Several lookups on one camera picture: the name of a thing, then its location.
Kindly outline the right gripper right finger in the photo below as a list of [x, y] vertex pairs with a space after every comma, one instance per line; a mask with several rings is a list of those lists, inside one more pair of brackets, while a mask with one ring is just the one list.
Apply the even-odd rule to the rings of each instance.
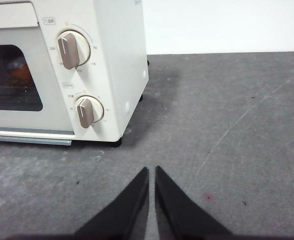
[[155, 206], [158, 225], [165, 220], [173, 235], [232, 235], [194, 203], [160, 166], [155, 168]]

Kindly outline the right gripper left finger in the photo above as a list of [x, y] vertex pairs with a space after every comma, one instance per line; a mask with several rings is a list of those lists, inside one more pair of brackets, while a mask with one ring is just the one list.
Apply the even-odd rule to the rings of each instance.
[[75, 235], [131, 235], [144, 204], [149, 203], [149, 170], [142, 168], [119, 195], [79, 228]]

